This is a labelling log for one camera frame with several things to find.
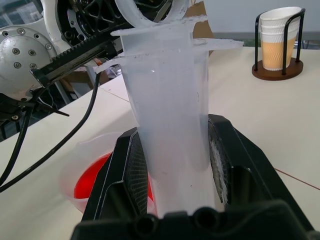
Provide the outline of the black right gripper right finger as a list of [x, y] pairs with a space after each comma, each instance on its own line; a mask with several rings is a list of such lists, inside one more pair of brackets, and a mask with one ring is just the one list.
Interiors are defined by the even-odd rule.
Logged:
[[221, 115], [208, 116], [213, 179], [224, 206], [282, 200], [302, 226], [311, 223], [264, 152]]

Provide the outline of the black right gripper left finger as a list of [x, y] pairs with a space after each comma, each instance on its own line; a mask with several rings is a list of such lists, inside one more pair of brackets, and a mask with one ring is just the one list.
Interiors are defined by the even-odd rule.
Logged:
[[114, 150], [98, 172], [82, 220], [135, 220], [147, 213], [148, 169], [137, 128], [117, 138]]

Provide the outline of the clear cup with red liquid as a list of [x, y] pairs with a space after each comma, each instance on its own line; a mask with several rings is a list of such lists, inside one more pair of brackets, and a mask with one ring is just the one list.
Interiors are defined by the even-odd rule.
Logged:
[[[59, 185], [63, 194], [83, 214], [97, 175], [112, 155], [117, 139], [122, 133], [107, 133], [92, 140], [80, 142], [67, 155]], [[147, 213], [156, 214], [148, 180]]]

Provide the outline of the white and orange paper cup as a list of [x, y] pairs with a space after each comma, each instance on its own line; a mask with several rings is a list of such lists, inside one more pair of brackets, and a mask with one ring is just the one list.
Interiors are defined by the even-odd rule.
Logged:
[[[289, 66], [297, 30], [289, 31], [287, 35], [286, 67]], [[260, 33], [262, 65], [268, 71], [279, 71], [283, 69], [284, 33]]]

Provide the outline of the brown cardboard piece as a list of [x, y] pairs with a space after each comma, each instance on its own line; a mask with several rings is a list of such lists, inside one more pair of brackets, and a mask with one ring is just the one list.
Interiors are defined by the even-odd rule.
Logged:
[[[195, 16], [206, 16], [207, 12], [205, 9], [205, 4], [203, 1], [200, 1], [198, 3], [193, 4], [190, 6], [184, 17], [195, 17]], [[199, 38], [207, 38], [207, 39], [213, 39], [214, 34], [210, 28], [208, 20], [204, 22], [197, 22], [193, 29], [193, 38], [199, 39]]]

